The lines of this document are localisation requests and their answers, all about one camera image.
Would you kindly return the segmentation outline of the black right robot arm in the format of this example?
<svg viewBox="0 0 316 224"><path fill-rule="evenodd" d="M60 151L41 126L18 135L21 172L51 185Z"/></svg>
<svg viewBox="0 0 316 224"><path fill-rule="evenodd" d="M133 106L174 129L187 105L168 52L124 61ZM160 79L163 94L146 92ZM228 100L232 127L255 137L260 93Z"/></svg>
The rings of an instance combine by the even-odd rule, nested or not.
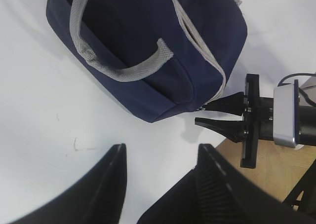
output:
<svg viewBox="0 0 316 224"><path fill-rule="evenodd" d="M204 111L239 115L241 120L195 118L195 125L217 132L234 143L242 143L240 165L256 167L259 140L297 148L316 144L316 104L299 87L298 80L285 83L284 77L274 89L272 98L261 97L259 75L247 74L245 91L215 100Z"/></svg>

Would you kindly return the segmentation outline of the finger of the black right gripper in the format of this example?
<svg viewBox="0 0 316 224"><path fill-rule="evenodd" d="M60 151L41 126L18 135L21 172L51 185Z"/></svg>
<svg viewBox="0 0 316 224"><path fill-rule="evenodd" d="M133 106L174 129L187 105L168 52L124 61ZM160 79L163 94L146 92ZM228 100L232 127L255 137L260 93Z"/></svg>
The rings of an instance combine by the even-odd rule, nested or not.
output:
<svg viewBox="0 0 316 224"><path fill-rule="evenodd" d="M233 95L209 102L205 104L205 110L242 115L244 112L244 93L238 92Z"/></svg>
<svg viewBox="0 0 316 224"><path fill-rule="evenodd" d="M195 125L212 130L234 143L244 141L244 121L195 118Z"/></svg>

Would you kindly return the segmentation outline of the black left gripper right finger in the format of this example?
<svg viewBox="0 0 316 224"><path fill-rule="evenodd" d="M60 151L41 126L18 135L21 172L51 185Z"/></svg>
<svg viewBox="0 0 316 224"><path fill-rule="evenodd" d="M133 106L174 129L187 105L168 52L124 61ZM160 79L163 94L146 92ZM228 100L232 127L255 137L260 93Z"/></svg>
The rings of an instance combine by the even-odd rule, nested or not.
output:
<svg viewBox="0 0 316 224"><path fill-rule="evenodd" d="M140 224L314 224L238 172L212 145L138 220Z"/></svg>

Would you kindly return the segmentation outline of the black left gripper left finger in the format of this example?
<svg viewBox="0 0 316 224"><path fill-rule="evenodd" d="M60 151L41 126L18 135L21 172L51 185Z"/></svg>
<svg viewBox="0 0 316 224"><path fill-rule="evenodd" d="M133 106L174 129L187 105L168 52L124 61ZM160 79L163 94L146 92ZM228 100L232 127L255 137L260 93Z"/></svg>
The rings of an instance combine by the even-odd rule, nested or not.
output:
<svg viewBox="0 0 316 224"><path fill-rule="evenodd" d="M117 224L126 193L126 145L113 145L70 188L17 224Z"/></svg>

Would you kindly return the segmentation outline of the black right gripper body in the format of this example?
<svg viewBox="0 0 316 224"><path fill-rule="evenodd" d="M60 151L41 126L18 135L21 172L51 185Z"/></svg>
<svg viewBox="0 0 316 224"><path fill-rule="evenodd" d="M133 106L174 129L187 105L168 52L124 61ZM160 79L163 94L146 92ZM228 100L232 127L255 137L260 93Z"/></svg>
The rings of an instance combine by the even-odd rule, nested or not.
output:
<svg viewBox="0 0 316 224"><path fill-rule="evenodd" d="M259 140L273 140L273 98L260 96L259 75L247 74L244 92L245 122L240 166L256 168Z"/></svg>

